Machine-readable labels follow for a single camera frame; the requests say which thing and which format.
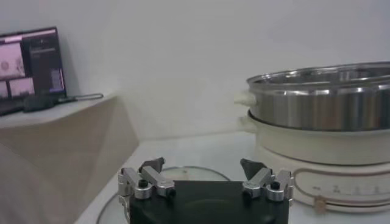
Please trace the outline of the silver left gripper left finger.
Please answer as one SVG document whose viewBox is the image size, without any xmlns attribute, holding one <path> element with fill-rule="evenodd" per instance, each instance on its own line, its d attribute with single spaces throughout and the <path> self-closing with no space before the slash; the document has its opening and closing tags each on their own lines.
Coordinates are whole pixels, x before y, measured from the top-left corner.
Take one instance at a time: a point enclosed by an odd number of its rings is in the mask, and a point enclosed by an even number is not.
<svg viewBox="0 0 390 224">
<path fill-rule="evenodd" d="M 174 197 L 175 182 L 161 174 L 164 164 L 165 159 L 159 157 L 145 161 L 137 170 L 131 167 L 122 168 L 118 174 L 118 194 L 122 198 L 134 196 L 138 200 L 147 200 L 155 191 L 164 198 Z"/>
</svg>

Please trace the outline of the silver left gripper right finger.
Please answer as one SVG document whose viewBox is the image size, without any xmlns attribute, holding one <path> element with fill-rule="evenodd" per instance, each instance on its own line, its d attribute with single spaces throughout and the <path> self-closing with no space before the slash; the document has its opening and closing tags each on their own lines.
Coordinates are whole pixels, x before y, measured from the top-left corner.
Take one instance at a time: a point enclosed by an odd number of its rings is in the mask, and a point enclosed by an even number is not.
<svg viewBox="0 0 390 224">
<path fill-rule="evenodd" d="M 287 170 L 275 174 L 261 162 L 241 159 L 240 165 L 247 180 L 242 183 L 242 195 L 246 202 L 265 197 L 267 200 L 282 202 L 293 201 L 294 177 Z"/>
</svg>

